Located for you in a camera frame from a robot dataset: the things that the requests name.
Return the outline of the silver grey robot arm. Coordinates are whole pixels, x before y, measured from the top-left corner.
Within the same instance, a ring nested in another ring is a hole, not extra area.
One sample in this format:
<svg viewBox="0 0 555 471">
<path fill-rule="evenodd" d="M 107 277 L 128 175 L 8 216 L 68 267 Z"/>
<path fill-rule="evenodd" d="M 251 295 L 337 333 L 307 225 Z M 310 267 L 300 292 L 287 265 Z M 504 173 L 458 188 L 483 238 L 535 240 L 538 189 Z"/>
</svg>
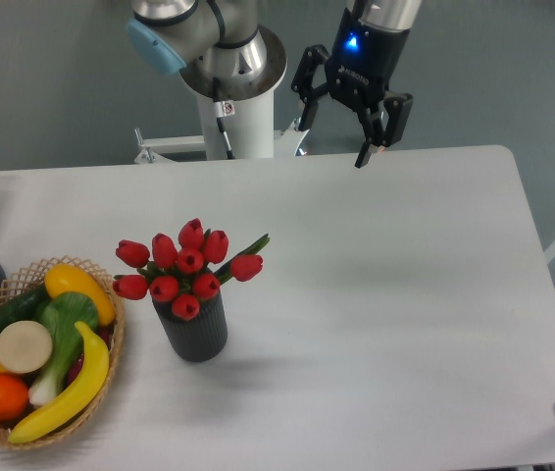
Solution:
<svg viewBox="0 0 555 471">
<path fill-rule="evenodd" d="M 349 1 L 331 48 L 307 47 L 291 82 L 303 106 L 285 132 L 274 123 L 274 93 L 285 48 L 260 25 L 255 1 L 134 1 L 128 38 L 153 69 L 180 75 L 197 100 L 210 160 L 293 155 L 328 96 L 356 114 L 364 142 L 356 167 L 396 142 L 413 106 L 389 83 L 420 9 L 418 1 Z"/>
</svg>

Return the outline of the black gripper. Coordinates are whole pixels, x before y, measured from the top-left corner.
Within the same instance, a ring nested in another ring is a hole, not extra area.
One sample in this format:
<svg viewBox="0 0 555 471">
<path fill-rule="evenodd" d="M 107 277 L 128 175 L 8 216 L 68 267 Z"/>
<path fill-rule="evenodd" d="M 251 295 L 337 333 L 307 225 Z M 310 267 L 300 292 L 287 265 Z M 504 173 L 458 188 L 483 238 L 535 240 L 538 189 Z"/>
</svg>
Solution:
<svg viewBox="0 0 555 471">
<path fill-rule="evenodd" d="M 410 30 L 376 25 L 347 7 L 344 9 L 329 55 L 322 44 L 305 49 L 291 82 L 303 103 L 298 131 L 308 131 L 316 118 L 319 100 L 330 97 L 357 113 L 364 142 L 356 168 L 400 141 L 414 103 L 410 93 L 388 91 Z M 318 67 L 325 66 L 327 82 L 314 86 Z"/>
</svg>

